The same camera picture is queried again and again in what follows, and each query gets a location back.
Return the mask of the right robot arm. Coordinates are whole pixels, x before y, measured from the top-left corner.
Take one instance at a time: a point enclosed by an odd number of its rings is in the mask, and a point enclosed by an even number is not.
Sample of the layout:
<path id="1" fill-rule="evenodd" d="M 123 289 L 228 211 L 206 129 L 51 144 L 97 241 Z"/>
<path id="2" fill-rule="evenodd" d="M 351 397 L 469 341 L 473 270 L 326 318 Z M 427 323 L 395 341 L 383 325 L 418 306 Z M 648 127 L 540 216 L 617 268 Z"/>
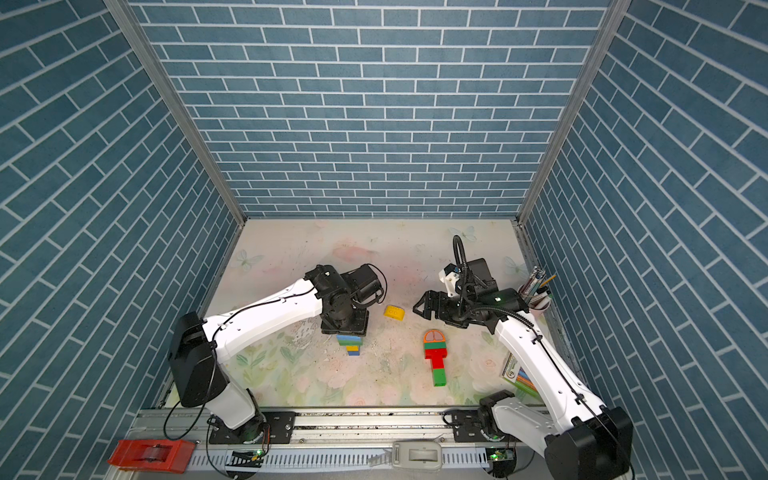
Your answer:
<path id="1" fill-rule="evenodd" d="M 555 479 L 633 476 L 629 415 L 607 407 L 577 377 L 518 291 L 499 289 L 484 259 L 450 263 L 439 279 L 443 290 L 426 291 L 414 312 L 459 328 L 487 328 L 517 360 L 547 408 L 541 413 L 508 391 L 489 395 L 479 409 L 487 435 L 522 441 L 544 458 Z"/>

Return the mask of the small green lego brick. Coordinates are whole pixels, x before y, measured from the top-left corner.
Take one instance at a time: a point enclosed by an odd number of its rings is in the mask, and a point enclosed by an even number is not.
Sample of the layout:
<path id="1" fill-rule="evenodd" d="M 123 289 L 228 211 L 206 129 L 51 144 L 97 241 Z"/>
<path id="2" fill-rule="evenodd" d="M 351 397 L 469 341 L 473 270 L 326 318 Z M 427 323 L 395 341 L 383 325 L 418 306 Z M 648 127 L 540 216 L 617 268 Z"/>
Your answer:
<path id="1" fill-rule="evenodd" d="M 433 385 L 435 387 L 443 387 L 443 386 L 445 386 L 447 384 L 447 377 L 446 377 L 445 370 L 442 369 L 442 368 L 440 368 L 440 369 L 433 369 L 432 370 L 432 381 L 433 381 Z"/>

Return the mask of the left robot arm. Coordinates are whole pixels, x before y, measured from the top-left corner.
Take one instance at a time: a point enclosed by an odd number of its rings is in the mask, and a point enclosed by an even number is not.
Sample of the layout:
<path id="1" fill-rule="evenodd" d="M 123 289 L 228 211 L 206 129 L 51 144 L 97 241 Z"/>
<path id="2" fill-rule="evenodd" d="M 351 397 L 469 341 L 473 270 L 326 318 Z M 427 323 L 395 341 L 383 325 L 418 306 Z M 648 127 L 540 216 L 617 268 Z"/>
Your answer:
<path id="1" fill-rule="evenodd" d="M 208 410 L 246 442 L 266 426 L 253 395 L 230 378 L 225 364 L 251 344 L 294 323 L 318 317 L 325 335 L 366 334 L 369 308 L 388 293 L 383 271 L 365 263 L 340 273 L 318 265 L 284 289 L 233 311 L 177 320 L 168 363 L 178 404 Z"/>

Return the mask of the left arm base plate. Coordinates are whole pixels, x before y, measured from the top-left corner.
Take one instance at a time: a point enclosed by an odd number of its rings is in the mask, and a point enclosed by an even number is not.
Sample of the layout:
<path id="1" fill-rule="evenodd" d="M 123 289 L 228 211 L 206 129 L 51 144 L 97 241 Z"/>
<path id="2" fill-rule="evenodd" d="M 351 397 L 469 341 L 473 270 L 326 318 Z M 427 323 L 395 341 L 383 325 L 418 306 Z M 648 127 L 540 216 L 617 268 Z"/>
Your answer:
<path id="1" fill-rule="evenodd" d="M 217 416 L 211 415 L 208 424 L 210 444 L 288 444 L 297 414 L 293 411 L 261 411 L 243 426 L 231 429 Z"/>

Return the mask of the long red lego brick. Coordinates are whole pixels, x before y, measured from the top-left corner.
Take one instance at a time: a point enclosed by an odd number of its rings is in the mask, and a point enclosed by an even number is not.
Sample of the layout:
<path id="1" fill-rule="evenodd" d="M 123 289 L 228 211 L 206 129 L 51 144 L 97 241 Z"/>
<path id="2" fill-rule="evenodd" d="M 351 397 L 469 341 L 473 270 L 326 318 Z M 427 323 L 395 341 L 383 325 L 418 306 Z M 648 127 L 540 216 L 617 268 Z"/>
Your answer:
<path id="1" fill-rule="evenodd" d="M 426 349 L 425 350 L 425 358 L 429 359 L 431 361 L 436 361 L 437 359 L 444 359 L 447 357 L 447 349 L 446 348 L 435 348 L 435 349 Z"/>

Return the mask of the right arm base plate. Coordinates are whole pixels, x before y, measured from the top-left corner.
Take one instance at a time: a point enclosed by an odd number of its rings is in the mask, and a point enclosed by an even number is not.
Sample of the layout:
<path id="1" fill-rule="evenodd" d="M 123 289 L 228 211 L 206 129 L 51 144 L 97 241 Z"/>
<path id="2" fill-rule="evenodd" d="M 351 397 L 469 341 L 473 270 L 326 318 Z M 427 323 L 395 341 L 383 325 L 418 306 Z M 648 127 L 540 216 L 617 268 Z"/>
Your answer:
<path id="1" fill-rule="evenodd" d="M 449 409 L 442 413 L 441 418 L 453 433 L 457 443 L 478 443 L 497 441 L 498 437 L 489 435 L 484 430 L 484 424 L 478 410 Z"/>

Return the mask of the yellow rounded lego brick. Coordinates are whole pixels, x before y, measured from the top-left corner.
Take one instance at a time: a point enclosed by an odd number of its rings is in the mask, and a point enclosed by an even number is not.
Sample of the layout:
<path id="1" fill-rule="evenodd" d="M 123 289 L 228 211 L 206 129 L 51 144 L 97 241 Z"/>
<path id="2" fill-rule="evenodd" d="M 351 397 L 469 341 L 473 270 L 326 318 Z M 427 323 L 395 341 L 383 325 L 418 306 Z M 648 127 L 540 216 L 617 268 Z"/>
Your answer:
<path id="1" fill-rule="evenodd" d="M 405 310 L 400 307 L 388 305 L 384 310 L 384 316 L 397 321 L 403 321 L 405 318 Z"/>

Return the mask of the orange round lego piece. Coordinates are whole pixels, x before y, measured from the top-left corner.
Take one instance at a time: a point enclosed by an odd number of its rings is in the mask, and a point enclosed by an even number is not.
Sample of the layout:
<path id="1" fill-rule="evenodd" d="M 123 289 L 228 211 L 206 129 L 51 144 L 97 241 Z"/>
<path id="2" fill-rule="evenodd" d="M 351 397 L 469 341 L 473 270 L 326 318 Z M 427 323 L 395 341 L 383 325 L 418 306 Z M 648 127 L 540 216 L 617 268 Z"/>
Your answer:
<path id="1" fill-rule="evenodd" d="M 440 330 L 437 330 L 437 329 L 428 330 L 423 337 L 424 345 L 440 343 L 444 347 L 445 342 L 446 342 L 445 335 Z"/>

